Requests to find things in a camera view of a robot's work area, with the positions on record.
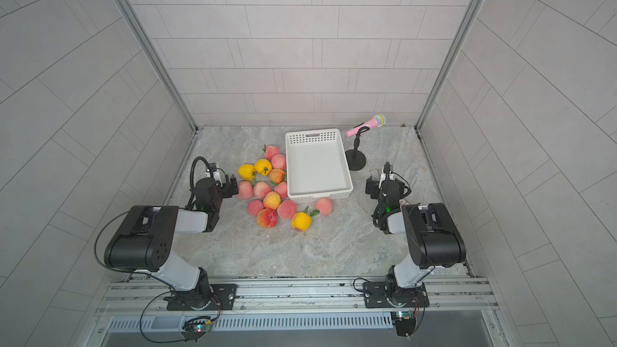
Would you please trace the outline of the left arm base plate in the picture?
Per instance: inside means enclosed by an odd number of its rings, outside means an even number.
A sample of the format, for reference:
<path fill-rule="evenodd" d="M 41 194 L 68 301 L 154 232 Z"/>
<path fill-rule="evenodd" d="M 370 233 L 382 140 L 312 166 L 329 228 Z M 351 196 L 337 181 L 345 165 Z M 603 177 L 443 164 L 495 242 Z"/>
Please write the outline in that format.
<path fill-rule="evenodd" d="M 237 289 L 237 284 L 211 284 L 208 289 L 198 286 L 188 292 L 173 292 L 163 300 L 167 311 L 227 311 L 233 309 Z"/>

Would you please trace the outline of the white perforated plastic basket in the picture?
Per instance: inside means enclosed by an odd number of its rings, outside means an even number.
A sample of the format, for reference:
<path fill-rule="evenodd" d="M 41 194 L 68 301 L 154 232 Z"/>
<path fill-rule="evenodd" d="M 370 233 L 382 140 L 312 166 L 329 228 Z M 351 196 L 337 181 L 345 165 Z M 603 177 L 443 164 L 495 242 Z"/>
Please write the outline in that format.
<path fill-rule="evenodd" d="M 353 182 L 339 129 L 286 133 L 285 154 L 292 201 L 350 197 Z"/>

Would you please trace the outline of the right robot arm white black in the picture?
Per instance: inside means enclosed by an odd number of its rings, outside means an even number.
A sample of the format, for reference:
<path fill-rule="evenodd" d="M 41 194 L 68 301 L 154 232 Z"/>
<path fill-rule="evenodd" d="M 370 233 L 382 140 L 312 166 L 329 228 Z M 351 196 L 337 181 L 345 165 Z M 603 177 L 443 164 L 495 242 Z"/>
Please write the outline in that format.
<path fill-rule="evenodd" d="M 368 308 L 426 308 L 425 279 L 437 268 L 464 262 L 466 246 L 442 202 L 409 203 L 411 188 L 385 163 L 378 178 L 366 180 L 366 193 L 377 201 L 371 215 L 376 228 L 387 235 L 404 235 L 408 251 L 393 265 L 383 282 L 365 283 Z"/>

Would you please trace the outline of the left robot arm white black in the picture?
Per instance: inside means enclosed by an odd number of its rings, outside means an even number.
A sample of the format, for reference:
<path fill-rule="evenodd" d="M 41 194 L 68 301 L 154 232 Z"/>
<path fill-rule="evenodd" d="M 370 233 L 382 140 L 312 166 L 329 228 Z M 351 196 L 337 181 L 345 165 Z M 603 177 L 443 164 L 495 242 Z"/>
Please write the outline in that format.
<path fill-rule="evenodd" d="M 204 157 L 191 164 L 190 198 L 185 207 L 134 206 L 121 214 L 122 222 L 97 262 L 110 271 L 148 276 L 165 284 L 169 311 L 233 309 L 235 284 L 212 284 L 205 269 L 173 251 L 179 233 L 212 232 L 224 199 L 239 194 L 235 175 L 228 175 Z"/>

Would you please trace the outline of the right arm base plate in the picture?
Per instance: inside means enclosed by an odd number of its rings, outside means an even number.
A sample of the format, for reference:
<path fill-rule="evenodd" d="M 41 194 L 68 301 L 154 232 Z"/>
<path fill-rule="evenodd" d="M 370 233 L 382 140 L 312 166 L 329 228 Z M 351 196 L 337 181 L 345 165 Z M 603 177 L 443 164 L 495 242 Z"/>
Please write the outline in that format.
<path fill-rule="evenodd" d="M 430 301 L 422 285 L 402 289 L 387 282 L 364 282 L 361 288 L 366 308 L 427 308 Z"/>

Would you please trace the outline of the yellow peach with leaf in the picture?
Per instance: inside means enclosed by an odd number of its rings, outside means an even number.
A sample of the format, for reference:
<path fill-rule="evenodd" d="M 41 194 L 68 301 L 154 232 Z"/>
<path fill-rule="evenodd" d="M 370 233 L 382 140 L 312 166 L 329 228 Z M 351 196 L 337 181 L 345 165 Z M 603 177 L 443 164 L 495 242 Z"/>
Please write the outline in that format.
<path fill-rule="evenodd" d="M 291 219 L 292 229 L 294 229 L 294 231 L 306 232 L 312 224 L 312 218 L 319 214 L 319 210 L 310 210 L 308 207 L 303 211 L 295 213 Z"/>

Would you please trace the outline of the pink peach with leaf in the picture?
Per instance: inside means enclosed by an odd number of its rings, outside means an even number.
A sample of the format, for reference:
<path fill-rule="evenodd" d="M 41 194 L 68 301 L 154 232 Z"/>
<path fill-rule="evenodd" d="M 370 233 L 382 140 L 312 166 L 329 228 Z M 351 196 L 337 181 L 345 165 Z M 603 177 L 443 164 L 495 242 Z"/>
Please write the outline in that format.
<path fill-rule="evenodd" d="M 264 147 L 264 158 L 267 160 L 271 160 L 275 155 L 279 154 L 280 151 L 276 146 L 265 146 Z"/>

